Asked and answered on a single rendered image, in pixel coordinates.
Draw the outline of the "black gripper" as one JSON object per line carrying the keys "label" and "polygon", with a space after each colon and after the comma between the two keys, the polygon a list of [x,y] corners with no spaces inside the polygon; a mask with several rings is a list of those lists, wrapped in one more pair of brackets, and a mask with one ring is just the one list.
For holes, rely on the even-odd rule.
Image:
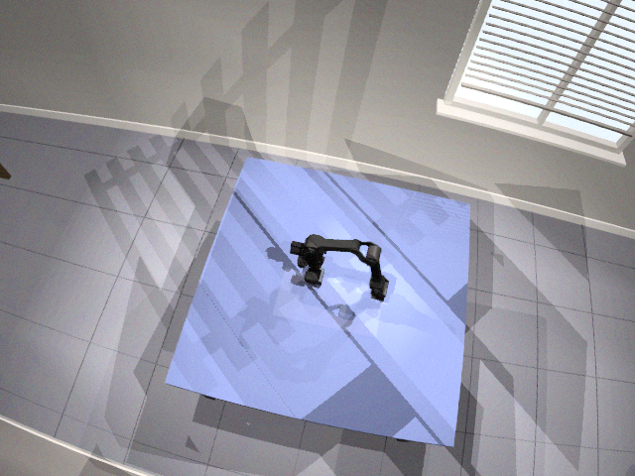
{"label": "black gripper", "polygon": [[317,284],[319,280],[319,276],[321,273],[321,266],[324,262],[325,257],[321,255],[320,259],[317,261],[312,261],[308,258],[308,261],[311,262],[311,267],[308,269],[305,275],[305,282]]}

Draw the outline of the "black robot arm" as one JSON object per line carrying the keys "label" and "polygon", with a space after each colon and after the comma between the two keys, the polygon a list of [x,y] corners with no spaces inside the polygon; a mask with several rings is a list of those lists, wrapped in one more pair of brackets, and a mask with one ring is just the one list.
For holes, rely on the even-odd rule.
{"label": "black robot arm", "polygon": [[[361,246],[368,246],[366,258],[361,253]],[[324,251],[334,252],[350,252],[371,269],[371,280],[369,289],[371,290],[371,298],[383,300],[386,297],[389,280],[381,275],[380,254],[381,247],[371,241],[362,242],[358,239],[341,240],[341,239],[325,239],[320,235],[311,234],[306,238],[305,243],[292,241],[290,254],[299,255],[298,266],[304,268],[306,265],[311,267],[312,261],[320,259],[324,255]]]}

